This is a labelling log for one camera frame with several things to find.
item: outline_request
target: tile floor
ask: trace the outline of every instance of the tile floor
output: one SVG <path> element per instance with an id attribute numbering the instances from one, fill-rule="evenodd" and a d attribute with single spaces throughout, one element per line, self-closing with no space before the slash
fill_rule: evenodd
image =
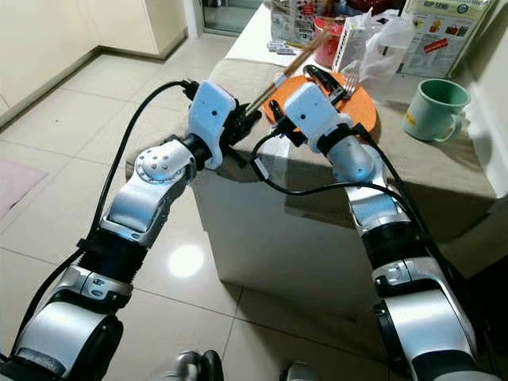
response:
<path id="1" fill-rule="evenodd" d="M 100 56 L 0 133 L 0 158 L 48 173 L 0 220 L 3 352 L 38 284 L 87 231 L 134 108 L 165 81 L 206 78 L 233 42 L 205 35 L 186 41 L 164 63 Z M 186 110 L 183 97 L 168 91 L 140 119 L 128 150 L 165 137 L 169 125 L 185 120 Z M 124 181 L 122 172 L 113 191 Z M 200 256 L 202 266 L 193 276 L 170 272 L 170 256 L 178 250 Z M 351 340 L 344 335 L 351 322 L 221 283 L 190 188 L 173 205 L 135 287 L 131 303 L 118 314 L 125 334 L 107 380 L 147 379 L 189 348 L 217 350 L 228 380 L 276 381 L 295 359 L 314 365 L 324 381 L 389 379 L 379 346 L 366 344 L 376 337 L 370 326 Z"/>

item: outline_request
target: fork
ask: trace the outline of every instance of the fork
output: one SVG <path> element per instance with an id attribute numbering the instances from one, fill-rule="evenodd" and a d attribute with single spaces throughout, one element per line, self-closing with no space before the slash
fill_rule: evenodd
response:
<path id="1" fill-rule="evenodd" d="M 349 75 L 346 79 L 346 84 L 344 85 L 345 89 L 345 96 L 343 99 L 350 99 L 354 92 L 356 91 L 356 88 L 358 87 L 358 77 L 356 75 Z"/>

